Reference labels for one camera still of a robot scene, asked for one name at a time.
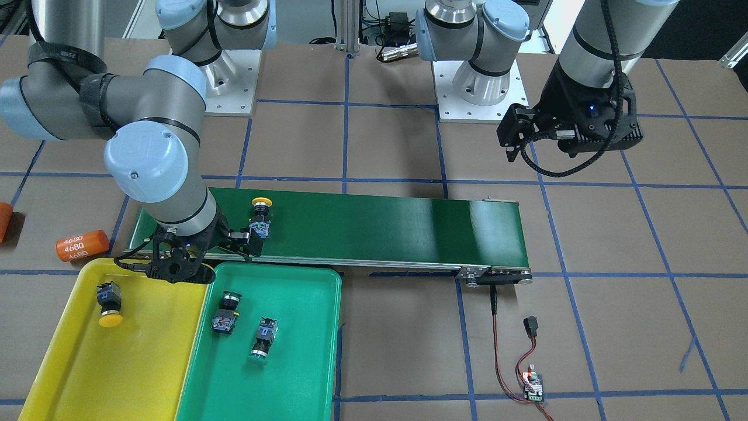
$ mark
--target green tray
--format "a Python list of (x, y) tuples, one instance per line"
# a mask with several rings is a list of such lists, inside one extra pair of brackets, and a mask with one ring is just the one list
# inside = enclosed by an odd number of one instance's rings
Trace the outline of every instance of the green tray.
[[(340, 276), (332, 270), (223, 263), (208, 288), (178, 421), (329, 421)], [(233, 333), (211, 330), (222, 291), (242, 294)], [(250, 361), (260, 317), (278, 320), (267, 364)]]
[[(251, 200), (265, 196), (270, 238), (257, 262), (460, 269), (529, 270), (517, 202), (356, 196), (212, 188), (229, 225), (247, 226)], [(141, 210), (135, 248), (156, 221)], [(220, 250), (208, 258), (238, 259)]]

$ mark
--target black cable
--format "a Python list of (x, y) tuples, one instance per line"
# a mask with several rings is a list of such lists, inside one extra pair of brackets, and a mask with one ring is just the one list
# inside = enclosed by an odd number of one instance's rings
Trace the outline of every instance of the black cable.
[(332, 9), (332, 27), (335, 28), (335, 37), (337, 38), (337, 19), (335, 19), (335, 0), (330, 0)]
[(613, 27), (613, 19), (610, 17), (610, 8), (608, 7), (608, 0), (600, 0), (600, 6), (602, 6), (603, 10), (603, 19), (605, 20), (605, 28), (607, 29), (608, 38), (610, 39), (610, 51), (613, 53), (613, 68), (615, 70), (615, 74), (613, 76), (613, 84), (616, 85), (616, 115), (613, 118), (613, 123), (611, 124), (610, 133), (608, 133), (608, 137), (605, 139), (605, 142), (603, 143), (602, 147), (599, 151), (595, 152), (594, 155), (592, 155), (587, 161), (584, 161), (583, 163), (579, 164), (578, 166), (575, 166), (572, 169), (563, 171), (563, 172), (552, 172), (548, 171), (547, 169), (543, 169), (538, 164), (534, 163), (533, 160), (530, 159), (530, 157), (527, 156), (527, 151), (525, 148), (531, 143), (536, 140), (540, 139), (548, 139), (547, 133), (536, 133), (533, 136), (529, 136), (527, 139), (525, 139), (518, 147), (520, 154), (522, 155), (522, 159), (524, 162), (527, 163), (530, 168), (534, 169), (540, 174), (543, 174), (547, 177), (554, 177), (554, 178), (561, 178), (561, 177), (567, 177), (572, 174), (576, 174), (579, 171), (582, 171), (583, 169), (587, 168), (588, 166), (591, 166), (596, 160), (598, 160), (600, 157), (603, 156), (603, 154), (608, 150), (610, 147), (610, 144), (613, 143), (613, 139), (616, 138), (616, 134), (618, 132), (618, 124), (621, 120), (621, 115), (623, 114), (623, 84), (622, 84), (622, 73), (623, 69), (621, 67), (621, 54), (618, 48), (618, 40), (616, 39), (616, 31)]
[(124, 260), (126, 258), (131, 258), (135, 254), (137, 254), (139, 251), (141, 251), (142, 249), (144, 249), (145, 246), (147, 246), (149, 243), (150, 243), (150, 239), (147, 238), (145, 241), (143, 241), (143, 243), (140, 246), (135, 247), (134, 249), (128, 251), (127, 253), (125, 253), (125, 254), (123, 254), (121, 256), (115, 257), (114, 258), (114, 264), (116, 264), (117, 266), (119, 266), (119, 267), (121, 267), (123, 269), (130, 270), (130, 268), (132, 267), (132, 265), (128, 264), (128, 263), (122, 263), (122, 260)]
[(2, 32), (7, 28), (8, 25), (10, 25), (10, 20), (13, 19), (13, 16), (16, 14), (18, 9), (21, 7), (21, 3), (23, 3), (23, 0), (16, 0), (13, 3), (13, 7), (11, 9), (7, 8), (8, 4), (5, 4), (3, 7), (0, 7), (2, 10), (7, 11), (7, 16), (3, 19), (2, 25), (0, 25), (0, 34), (2, 34)]
[(334, 44), (335, 42), (336, 40), (333, 37), (320, 37), (320, 38), (314, 38), (313, 40), (309, 41), (310, 44), (314, 44), (314, 45)]
[[(45, 42), (44, 37), (42, 37), (42, 34), (39, 31), (39, 26), (37, 26), (37, 18), (34, 15), (34, 6), (31, 3), (31, 0), (27, 0), (26, 2), (26, 14), (28, 15), (28, 30), (29, 32), (31, 32), (31, 36), (34, 37), (37, 42)], [(58, 63), (54, 59), (50, 60), (49, 63), (52, 64), (57, 73), (59, 73), (60, 76), (65, 79), (65, 82), (67, 82), (67, 84), (70, 85), (70, 87), (73, 88), (76, 93), (81, 93), (81, 85), (73, 80), (72, 77), (70, 77), (70, 74), (68, 74), (65, 69), (62, 68), (60, 63)]]
[[(496, 374), (496, 379), (499, 382), (499, 386), (501, 386), (501, 389), (504, 391), (507, 397), (509, 397), (511, 400), (515, 402), (519, 402), (521, 404), (535, 404), (536, 408), (538, 408), (538, 411), (543, 413), (543, 416), (547, 421), (554, 421), (553, 417), (545, 410), (543, 405), (540, 402), (530, 401), (529, 399), (525, 398), (523, 395), (515, 393), (511, 387), (509, 387), (509, 384), (504, 379), (503, 375), (501, 374), (501, 367), (499, 364), (499, 339), (498, 339), (498, 333), (497, 333), (497, 291), (496, 291), (496, 285), (490, 285), (490, 289), (488, 290), (489, 297), (491, 298), (491, 319), (493, 320), (494, 325), (494, 370)], [(522, 363), (522, 361), (527, 358), (528, 355), (530, 355), (534, 350), (536, 346), (535, 342), (535, 336), (531, 336), (530, 338), (532, 342), (532, 348), (525, 353), (522, 358), (517, 362), (517, 365), (515, 366), (515, 371), (519, 372), (519, 365)]]
[(379, 49), (379, 52), (376, 53), (376, 59), (378, 61), (381, 61), (381, 62), (384, 63), (384, 58), (382, 57), (382, 53), (384, 52), (384, 48), (386, 47), (387, 43), (390, 42), (390, 40), (392, 40), (392, 38), (395, 35), (399, 34), (400, 32), (402, 32), (402, 31), (404, 31), (406, 29), (408, 30), (408, 33), (410, 34), (410, 30), (411, 30), (410, 24), (412, 24), (415, 21), (416, 21), (415, 19), (411, 19), (410, 21), (408, 21), (408, 27), (407, 28), (400, 28), (400, 29), (398, 29), (397, 31), (395, 31), (392, 34), (390, 34), (387, 37), (387, 39), (384, 39), (384, 37), (382, 37), (381, 48)]
[(206, 5), (206, 12), (208, 13), (208, 32), (210, 33), (210, 40), (213, 42), (213, 46), (217, 50), (222, 50), (221, 43), (218, 42), (218, 34), (215, 32), (215, 17), (218, 16), (218, 3), (214, 3), (213, 0), (208, 0)]

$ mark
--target yellow push button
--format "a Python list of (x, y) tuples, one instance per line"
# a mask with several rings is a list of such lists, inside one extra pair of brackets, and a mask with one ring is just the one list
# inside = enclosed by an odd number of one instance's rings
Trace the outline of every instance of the yellow push button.
[(115, 327), (118, 324), (122, 323), (122, 320), (124, 317), (120, 313), (109, 313), (106, 315), (102, 315), (99, 318), (99, 326), (101, 327)]

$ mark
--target orange cylinder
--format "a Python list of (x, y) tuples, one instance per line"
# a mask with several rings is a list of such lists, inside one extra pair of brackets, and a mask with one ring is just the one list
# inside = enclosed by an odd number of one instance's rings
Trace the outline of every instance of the orange cylinder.
[(85, 234), (73, 235), (57, 242), (57, 256), (62, 261), (84, 258), (109, 250), (109, 239), (100, 229)]
[(5, 238), (7, 226), (10, 225), (10, 217), (13, 215), (13, 206), (0, 202), (0, 243)]

